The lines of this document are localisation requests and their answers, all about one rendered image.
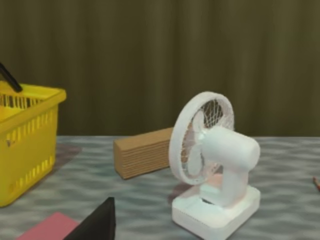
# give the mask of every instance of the brown block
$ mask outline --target brown block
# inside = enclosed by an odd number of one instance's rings
[[[114,168],[123,179],[169,166],[168,150],[173,128],[117,139],[113,142]]]

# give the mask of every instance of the gray marbled surface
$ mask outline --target gray marbled surface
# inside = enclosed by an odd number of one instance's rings
[[[54,212],[82,221],[115,197],[117,240],[196,240],[171,220],[172,199],[188,188],[170,169],[122,180],[114,171],[115,137],[59,137],[52,173],[14,204],[0,208],[0,240],[14,240]],[[258,212],[230,240],[319,240],[320,138],[257,138],[261,159],[250,184]]]

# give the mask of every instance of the white plastic base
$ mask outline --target white plastic base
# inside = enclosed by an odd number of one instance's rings
[[[259,208],[260,191],[247,186],[245,197],[231,207],[204,202],[193,186],[172,202],[172,219],[205,240],[226,240]]]

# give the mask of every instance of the desk fan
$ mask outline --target desk fan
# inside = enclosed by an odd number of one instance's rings
[[[173,175],[193,185],[173,200],[173,221],[205,240],[227,239],[259,208],[261,194],[248,185],[259,157],[259,144],[234,132],[225,96],[196,95],[179,114],[169,144]]]

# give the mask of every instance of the dark green curtain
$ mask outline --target dark green curtain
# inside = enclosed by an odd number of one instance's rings
[[[320,135],[320,0],[0,0],[0,61],[64,88],[60,135],[173,126],[202,91],[236,130]]]

